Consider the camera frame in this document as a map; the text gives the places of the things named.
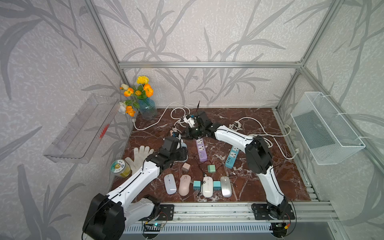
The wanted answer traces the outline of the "teal power strip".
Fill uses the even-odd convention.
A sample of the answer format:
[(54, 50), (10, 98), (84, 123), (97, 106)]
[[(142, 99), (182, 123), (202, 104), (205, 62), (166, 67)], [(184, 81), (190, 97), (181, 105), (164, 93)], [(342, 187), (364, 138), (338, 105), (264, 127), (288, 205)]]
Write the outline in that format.
[(235, 164), (235, 161), (237, 159), (237, 156), (239, 154), (239, 148), (236, 148), (236, 147), (232, 147), (231, 148), (231, 151), (227, 157), (227, 160), (225, 162), (225, 167), (229, 168), (229, 169), (232, 169), (234, 164)]

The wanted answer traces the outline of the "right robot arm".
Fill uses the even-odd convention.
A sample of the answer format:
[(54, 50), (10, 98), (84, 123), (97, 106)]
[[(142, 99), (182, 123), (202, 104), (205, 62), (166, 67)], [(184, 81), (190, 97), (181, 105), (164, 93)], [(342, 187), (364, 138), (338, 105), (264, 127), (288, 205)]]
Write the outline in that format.
[(285, 214), (289, 202), (282, 193), (274, 173), (272, 154), (261, 136), (247, 136), (220, 123), (213, 123), (205, 112), (198, 115), (187, 115), (183, 118), (188, 124), (186, 137), (200, 139), (210, 137), (238, 148), (246, 154), (248, 167), (260, 179), (267, 198), (268, 213), (273, 219)]

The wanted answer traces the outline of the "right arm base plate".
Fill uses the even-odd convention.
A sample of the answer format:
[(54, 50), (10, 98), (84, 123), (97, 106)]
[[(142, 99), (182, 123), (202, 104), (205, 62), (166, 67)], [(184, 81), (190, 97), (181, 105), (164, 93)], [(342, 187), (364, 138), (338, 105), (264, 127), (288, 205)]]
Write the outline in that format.
[(283, 201), (278, 206), (267, 202), (266, 204), (253, 203), (251, 205), (255, 220), (295, 220), (296, 215), (292, 206)]

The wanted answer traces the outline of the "silver wireless mouse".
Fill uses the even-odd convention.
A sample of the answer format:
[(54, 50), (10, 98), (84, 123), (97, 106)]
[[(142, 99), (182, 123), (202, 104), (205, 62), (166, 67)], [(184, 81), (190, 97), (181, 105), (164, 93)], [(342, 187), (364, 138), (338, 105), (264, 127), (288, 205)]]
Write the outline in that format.
[(222, 195), (225, 198), (232, 196), (232, 183), (228, 176), (222, 176), (220, 178)]

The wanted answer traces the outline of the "pink usb charger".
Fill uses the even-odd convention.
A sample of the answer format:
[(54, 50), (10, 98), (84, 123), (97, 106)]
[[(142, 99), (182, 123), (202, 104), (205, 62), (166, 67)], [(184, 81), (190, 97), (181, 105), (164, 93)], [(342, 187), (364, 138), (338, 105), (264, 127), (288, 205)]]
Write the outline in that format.
[(191, 165), (188, 164), (188, 163), (184, 163), (183, 166), (182, 166), (182, 171), (183, 172), (188, 172), (191, 168)]

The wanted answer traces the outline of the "lavender white wireless mouse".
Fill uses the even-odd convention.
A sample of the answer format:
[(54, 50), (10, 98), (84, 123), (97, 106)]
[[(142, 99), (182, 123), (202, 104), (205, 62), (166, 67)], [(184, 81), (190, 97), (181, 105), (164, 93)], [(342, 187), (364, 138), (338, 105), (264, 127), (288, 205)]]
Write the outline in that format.
[(173, 174), (164, 177), (164, 184), (168, 195), (173, 195), (177, 191), (176, 181)]

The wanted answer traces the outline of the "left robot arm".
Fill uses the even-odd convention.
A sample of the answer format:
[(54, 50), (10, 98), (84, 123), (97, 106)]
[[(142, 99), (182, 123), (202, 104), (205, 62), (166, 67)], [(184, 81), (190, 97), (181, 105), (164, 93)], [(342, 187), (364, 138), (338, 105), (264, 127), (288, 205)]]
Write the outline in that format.
[(107, 195), (97, 194), (91, 201), (83, 225), (83, 234), (93, 240), (118, 240), (126, 227), (157, 215), (153, 200), (137, 195), (174, 162), (188, 159), (187, 145), (177, 137), (167, 137), (158, 152), (150, 147), (134, 149), (136, 172)]

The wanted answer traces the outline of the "green usb charger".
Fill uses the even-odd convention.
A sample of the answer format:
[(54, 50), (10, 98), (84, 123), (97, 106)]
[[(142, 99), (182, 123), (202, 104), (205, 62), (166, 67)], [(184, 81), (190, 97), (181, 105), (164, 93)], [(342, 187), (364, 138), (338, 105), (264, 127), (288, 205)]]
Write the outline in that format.
[(215, 173), (216, 172), (216, 166), (215, 165), (208, 165), (207, 170), (208, 170), (208, 173)]

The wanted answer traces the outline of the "teal usb charger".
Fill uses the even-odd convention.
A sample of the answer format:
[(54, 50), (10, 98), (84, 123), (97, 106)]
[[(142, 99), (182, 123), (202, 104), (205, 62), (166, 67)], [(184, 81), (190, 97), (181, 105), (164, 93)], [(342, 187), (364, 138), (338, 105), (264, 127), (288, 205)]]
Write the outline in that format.
[(221, 182), (220, 181), (213, 181), (213, 190), (214, 191), (220, 191), (221, 190)]
[(201, 190), (201, 187), (202, 187), (201, 181), (194, 181), (193, 182), (193, 190), (194, 191)]

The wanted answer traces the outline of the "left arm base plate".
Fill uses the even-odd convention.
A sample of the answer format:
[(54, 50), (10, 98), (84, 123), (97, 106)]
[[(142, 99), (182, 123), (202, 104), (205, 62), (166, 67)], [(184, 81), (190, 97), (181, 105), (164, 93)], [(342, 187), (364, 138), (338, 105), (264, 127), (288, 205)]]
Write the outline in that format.
[(151, 221), (172, 221), (175, 213), (175, 205), (173, 204), (156, 204), (150, 215)]

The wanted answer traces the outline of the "pink wireless mouse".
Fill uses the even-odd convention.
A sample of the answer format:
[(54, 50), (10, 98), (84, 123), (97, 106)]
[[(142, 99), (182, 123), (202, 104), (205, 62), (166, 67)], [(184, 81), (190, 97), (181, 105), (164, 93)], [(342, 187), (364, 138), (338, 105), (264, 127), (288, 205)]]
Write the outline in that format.
[(191, 177), (189, 175), (182, 175), (180, 178), (179, 194), (184, 197), (190, 192)]

